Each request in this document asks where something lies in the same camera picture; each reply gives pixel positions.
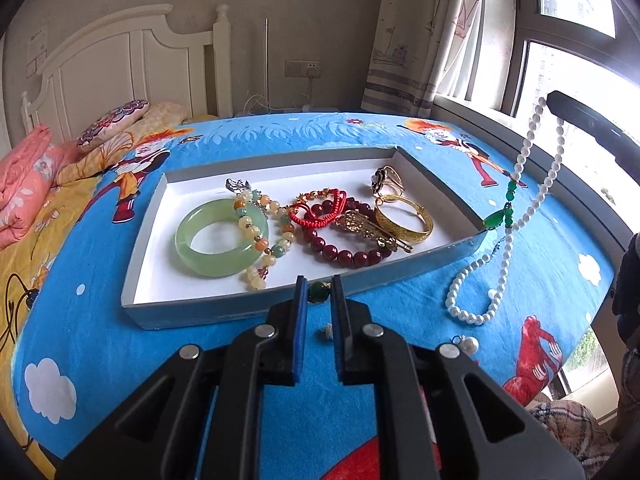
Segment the white wooden headboard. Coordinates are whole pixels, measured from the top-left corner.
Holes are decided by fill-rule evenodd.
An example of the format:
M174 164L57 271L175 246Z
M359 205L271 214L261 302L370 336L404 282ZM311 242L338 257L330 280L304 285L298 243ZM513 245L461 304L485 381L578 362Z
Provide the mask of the white wooden headboard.
M171 11L169 3L121 10L59 44L37 67L38 96L22 94L24 130L43 124L55 141L65 142L132 100L181 104L192 116L231 117L229 7L216 7L211 29L185 35L170 29Z

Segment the printed window curtain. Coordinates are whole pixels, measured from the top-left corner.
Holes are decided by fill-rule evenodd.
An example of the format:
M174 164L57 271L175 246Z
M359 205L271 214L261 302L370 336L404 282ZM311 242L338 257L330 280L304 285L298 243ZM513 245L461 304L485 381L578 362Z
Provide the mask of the printed window curtain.
M480 0L381 0L361 108L430 116L479 6Z

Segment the small pearl earring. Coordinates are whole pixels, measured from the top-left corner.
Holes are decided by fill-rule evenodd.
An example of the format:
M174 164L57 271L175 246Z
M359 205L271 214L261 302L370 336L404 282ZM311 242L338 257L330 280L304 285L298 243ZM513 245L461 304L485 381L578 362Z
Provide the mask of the small pearl earring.
M480 350L480 343L473 336L457 335L451 339L451 342L467 356L474 356Z

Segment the green jade bangle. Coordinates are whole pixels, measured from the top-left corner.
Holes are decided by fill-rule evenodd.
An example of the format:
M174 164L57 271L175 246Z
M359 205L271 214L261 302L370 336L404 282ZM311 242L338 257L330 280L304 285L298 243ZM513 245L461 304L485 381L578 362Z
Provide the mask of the green jade bangle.
M268 221L257 206L238 206L235 198L222 198L190 211L176 229L174 245L193 273L225 278L249 268L268 237Z

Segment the silver crystal brooch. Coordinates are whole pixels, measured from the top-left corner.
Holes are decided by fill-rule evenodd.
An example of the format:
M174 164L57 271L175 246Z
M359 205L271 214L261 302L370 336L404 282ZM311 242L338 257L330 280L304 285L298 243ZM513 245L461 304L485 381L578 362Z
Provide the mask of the silver crystal brooch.
M232 193L244 193L250 192L252 187L247 180L228 178L226 180L226 189Z

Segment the blue cartoon blanket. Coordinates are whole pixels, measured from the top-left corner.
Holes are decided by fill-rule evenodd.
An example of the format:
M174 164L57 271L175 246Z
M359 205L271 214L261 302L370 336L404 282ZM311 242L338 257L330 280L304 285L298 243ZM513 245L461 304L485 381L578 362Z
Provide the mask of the blue cartoon blanket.
M213 162L349 148L402 148L443 180L477 214L503 202L506 179L482 177L436 125L420 134L395 116L273 115L216 120L157 134L127 154L122 170L138 174L135 198L117 201L116 172L100 181L92 205L52 257L12 356L9 398L35 444L64 456L183 344L210 349L250 326L246 318L170 330L144 330L122 307L126 269L145 211L162 177ZM506 290L484 325L445 309L457 264L390 282L387 266L364 276L359 300L375 321L406 341L433 348L465 334L480 342L480 367L523 402L540 393L578 345L614 280L599 244L554 198L516 229ZM265 393L259 474L264 479L373 479L378 474L374 396L345 387L321 326L330 309L308 312L302 380Z

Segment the wide gold bangle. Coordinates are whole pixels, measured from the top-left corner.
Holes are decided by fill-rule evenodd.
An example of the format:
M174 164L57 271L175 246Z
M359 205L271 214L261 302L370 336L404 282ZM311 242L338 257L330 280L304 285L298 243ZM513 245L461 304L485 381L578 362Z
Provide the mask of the wide gold bangle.
M434 221L426 208L403 195L378 196L374 216L381 228L411 245L424 242L434 230Z

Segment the green bead earring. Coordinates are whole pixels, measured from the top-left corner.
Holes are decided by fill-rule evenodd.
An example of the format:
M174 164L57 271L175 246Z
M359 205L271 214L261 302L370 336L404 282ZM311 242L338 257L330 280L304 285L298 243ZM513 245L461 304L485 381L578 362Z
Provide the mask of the green bead earring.
M307 300L310 304L323 304L331 296L331 284L316 281L308 286Z

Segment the plaid fabric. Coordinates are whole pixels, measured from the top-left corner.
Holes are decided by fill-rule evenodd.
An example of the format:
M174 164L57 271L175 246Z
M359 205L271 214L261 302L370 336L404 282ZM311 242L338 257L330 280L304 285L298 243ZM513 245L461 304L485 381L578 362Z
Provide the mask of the plaid fabric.
M587 479L596 475L617 448L584 404L572 400L533 401L526 410L575 456Z

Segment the patterned round cushion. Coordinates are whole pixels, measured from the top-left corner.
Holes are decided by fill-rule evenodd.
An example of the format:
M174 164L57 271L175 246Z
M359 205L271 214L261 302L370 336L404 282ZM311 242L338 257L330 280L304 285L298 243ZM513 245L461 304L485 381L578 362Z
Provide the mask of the patterned round cushion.
M83 153L89 153L115 134L132 126L146 113L149 106L147 100L132 100L112 108L81 133L77 139L78 148Z

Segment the pink floral folded quilt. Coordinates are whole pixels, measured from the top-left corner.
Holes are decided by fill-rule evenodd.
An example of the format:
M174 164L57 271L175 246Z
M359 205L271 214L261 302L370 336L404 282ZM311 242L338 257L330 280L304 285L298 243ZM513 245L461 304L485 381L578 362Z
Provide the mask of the pink floral folded quilt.
M40 125L1 159L1 249L27 234L58 170L81 155L76 140L55 144L50 128Z

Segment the shallow white grey tray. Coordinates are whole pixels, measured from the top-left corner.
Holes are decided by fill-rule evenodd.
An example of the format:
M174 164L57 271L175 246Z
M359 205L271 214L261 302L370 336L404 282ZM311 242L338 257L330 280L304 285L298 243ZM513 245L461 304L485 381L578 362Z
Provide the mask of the shallow white grey tray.
M462 198L403 148L334 148L213 162L160 177L134 243L122 288L122 308L147 330L246 318L292 296L296 278L327 281L335 268L295 245L268 275L267 287L249 292L239 275L204 278L180 260L174 236L196 206L229 196L229 179L250 182L289 202L326 183L364 200L373 171L393 166L409 198L424 206L434 231L407 254L398 250L372 268L341 270L345 292L356 294L439 269L473 255L486 237L482 220Z

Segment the cream pillow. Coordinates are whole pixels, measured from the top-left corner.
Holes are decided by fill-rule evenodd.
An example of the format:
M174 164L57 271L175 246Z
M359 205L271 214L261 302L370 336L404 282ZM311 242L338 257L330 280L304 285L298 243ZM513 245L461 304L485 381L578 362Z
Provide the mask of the cream pillow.
M58 170L55 184L66 185L102 174L119 166L127 156L139 160L151 155L169 140L190 131L181 128L186 118L188 113L182 105L153 104L137 122L92 148L78 162L70 162Z

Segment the wall power socket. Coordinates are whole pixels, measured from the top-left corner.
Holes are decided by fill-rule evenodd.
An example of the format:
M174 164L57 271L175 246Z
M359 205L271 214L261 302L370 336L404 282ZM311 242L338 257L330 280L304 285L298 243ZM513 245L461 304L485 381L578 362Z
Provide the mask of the wall power socket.
M287 60L284 64L284 76L288 78L320 78L319 61Z

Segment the yellow cartoon bedsheet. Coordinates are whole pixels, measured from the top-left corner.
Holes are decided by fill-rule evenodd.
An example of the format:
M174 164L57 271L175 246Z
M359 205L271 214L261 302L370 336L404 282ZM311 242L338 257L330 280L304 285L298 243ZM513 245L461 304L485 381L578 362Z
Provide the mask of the yellow cartoon bedsheet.
M165 174L247 155L291 154L327 131L284 125L242 142L211 125L131 141L111 138L47 189L27 234L1 254L1 416L18 455L40 478L186 344L217 327L144 330L122 307L129 260Z

